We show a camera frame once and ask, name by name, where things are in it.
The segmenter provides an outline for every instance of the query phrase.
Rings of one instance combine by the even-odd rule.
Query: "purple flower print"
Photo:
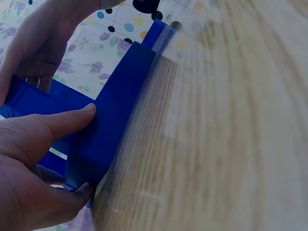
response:
[[[103,68],[103,65],[101,62],[98,62],[98,63],[94,63],[94,64],[91,64],[91,71],[93,72],[100,72],[101,69]]]
[[[17,29],[14,27],[11,27],[9,29],[3,30],[2,33],[4,33],[4,37],[14,36]]]
[[[130,48],[131,44],[129,42],[126,42],[122,39],[119,39],[118,42],[117,42],[117,49],[120,51],[120,52],[127,52],[128,49]]]
[[[67,51],[74,51],[76,49],[76,46],[74,44],[70,45],[68,47],[68,50]]]
[[[100,76],[98,76],[98,78],[101,80],[109,79],[109,77],[110,77],[109,74],[101,74]]]
[[[20,15],[21,11],[26,8],[26,5],[24,3],[21,2],[16,2],[17,4],[17,16]]]
[[[61,64],[59,65],[58,71],[68,71],[71,69],[73,66],[66,61],[62,61]]]
[[[110,38],[110,33],[106,33],[104,32],[101,36],[100,36],[100,41],[105,41],[107,39]]]

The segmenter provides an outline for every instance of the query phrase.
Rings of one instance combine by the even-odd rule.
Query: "black dot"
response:
[[[156,12],[154,12],[154,13],[151,15],[151,18],[153,19],[153,21],[154,21],[155,19],[162,20],[162,19],[163,19],[163,14],[162,14],[160,11],[156,11]]]
[[[133,43],[133,41],[132,41],[131,39],[129,39],[129,38],[125,38],[124,41],[125,41],[125,42],[128,42],[128,43],[130,43],[130,44]]]
[[[115,32],[115,28],[113,27],[113,26],[108,26],[108,30],[111,32],[111,33],[113,33],[113,32]]]
[[[111,14],[112,13],[112,9],[106,9],[105,10],[107,14]]]
[[[173,28],[176,28],[178,31],[182,30],[182,23],[178,22],[178,21],[174,21],[170,24],[170,26],[172,26]]]

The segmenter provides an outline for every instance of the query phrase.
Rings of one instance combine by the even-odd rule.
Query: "fingernail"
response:
[[[85,106],[82,110],[93,112],[95,111],[95,109],[96,109],[95,104],[90,103],[87,106]]]

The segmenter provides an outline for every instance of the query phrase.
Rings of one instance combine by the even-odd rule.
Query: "wooden table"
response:
[[[308,230],[308,1],[215,1],[157,58],[98,231]]]

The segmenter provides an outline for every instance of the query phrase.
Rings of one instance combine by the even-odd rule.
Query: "blue toy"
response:
[[[48,152],[40,161],[41,165],[65,176],[67,188],[76,189],[84,182],[97,185],[109,169],[156,56],[151,50],[155,44],[151,36],[155,35],[156,40],[159,36],[152,31],[161,33],[162,26],[162,22],[155,21],[142,45],[137,42],[131,45],[96,100],[56,80],[52,81],[50,94],[46,94],[17,76],[12,77],[7,99],[0,107],[0,114],[5,118],[60,113],[81,109],[89,103],[97,107],[96,117],[84,130],[52,145],[67,155],[67,160]],[[175,30],[170,27],[170,31],[172,37]]]

